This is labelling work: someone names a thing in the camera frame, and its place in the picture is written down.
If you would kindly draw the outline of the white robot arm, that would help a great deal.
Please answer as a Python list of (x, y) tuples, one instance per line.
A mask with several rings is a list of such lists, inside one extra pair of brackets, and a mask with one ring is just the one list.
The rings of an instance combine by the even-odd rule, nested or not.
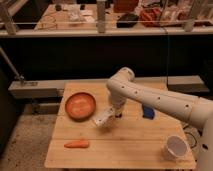
[(111, 103), (120, 108), (129, 98), (194, 126), (202, 132), (195, 171), (213, 171), (213, 101), (135, 84), (134, 78), (134, 72), (124, 67), (108, 79)]

